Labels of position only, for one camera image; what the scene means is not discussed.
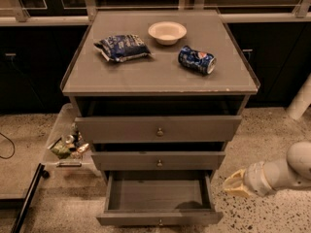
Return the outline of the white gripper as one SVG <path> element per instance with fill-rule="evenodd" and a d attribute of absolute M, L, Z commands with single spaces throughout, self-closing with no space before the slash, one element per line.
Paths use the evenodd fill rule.
<path fill-rule="evenodd" d="M 225 179 L 226 184 L 243 183 L 248 188 L 240 185 L 237 187 L 225 187 L 224 191 L 232 196 L 245 198 L 251 196 L 249 190 L 260 197 L 275 194 L 276 191 L 265 177 L 263 164 L 263 161 L 251 164 L 246 170 L 240 169 Z"/>

